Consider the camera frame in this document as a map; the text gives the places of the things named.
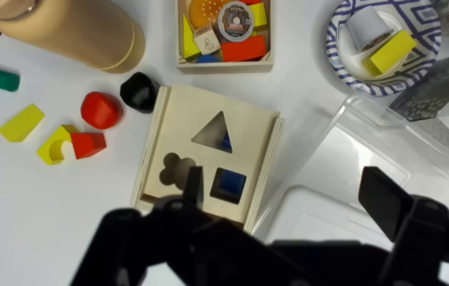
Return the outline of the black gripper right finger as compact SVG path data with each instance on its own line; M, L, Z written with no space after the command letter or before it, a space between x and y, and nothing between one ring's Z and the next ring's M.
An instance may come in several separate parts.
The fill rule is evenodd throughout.
M379 167L364 167L358 202L393 243L379 275L380 286L445 286L449 209L429 197L407 194Z

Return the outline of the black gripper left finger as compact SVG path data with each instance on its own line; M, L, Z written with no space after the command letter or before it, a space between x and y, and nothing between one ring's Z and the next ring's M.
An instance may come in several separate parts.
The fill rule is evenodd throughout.
M69 286L141 286L147 269L166 264L185 286L263 286L248 247L258 242L199 210L202 169L190 167L180 196L160 199L149 215L106 213Z

